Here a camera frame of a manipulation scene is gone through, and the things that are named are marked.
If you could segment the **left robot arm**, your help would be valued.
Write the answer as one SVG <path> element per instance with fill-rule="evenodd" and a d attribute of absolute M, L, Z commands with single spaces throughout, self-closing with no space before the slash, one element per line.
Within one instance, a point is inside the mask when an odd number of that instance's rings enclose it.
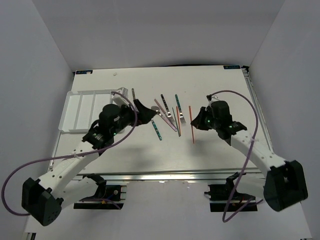
<path fill-rule="evenodd" d="M 119 132 L 128 126 L 147 124 L 156 115 L 138 99 L 133 102 L 134 107 L 125 103 L 121 106 L 105 105 L 71 157 L 62 160 L 38 179 L 28 178 L 23 183 L 22 208 L 42 226 L 50 225 L 63 208 L 81 199 L 93 197 L 99 200 L 105 196 L 106 181 L 95 173 L 85 175 L 74 184 L 71 181 L 114 143 L 114 137 Z"/>

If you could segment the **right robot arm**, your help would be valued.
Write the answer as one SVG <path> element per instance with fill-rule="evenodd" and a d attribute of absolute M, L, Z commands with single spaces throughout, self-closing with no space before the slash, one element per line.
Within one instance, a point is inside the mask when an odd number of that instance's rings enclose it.
<path fill-rule="evenodd" d="M 213 140 L 202 138 L 198 143 L 144 144 L 152 153 L 150 159 L 157 163 L 181 161 L 185 170 L 219 169 L 219 163 L 229 160 L 226 148 L 219 150 L 216 145 L 212 146 L 221 139 L 244 154 L 246 161 L 252 162 L 264 175 L 263 179 L 252 178 L 242 169 L 226 179 L 223 195 L 233 200 L 241 196 L 259 197 L 276 212 L 308 198 L 302 165 L 296 160 L 285 160 L 257 142 L 246 126 L 232 119 L 226 101 L 211 98 L 190 124 L 200 131 L 214 130 L 217 137 Z"/>

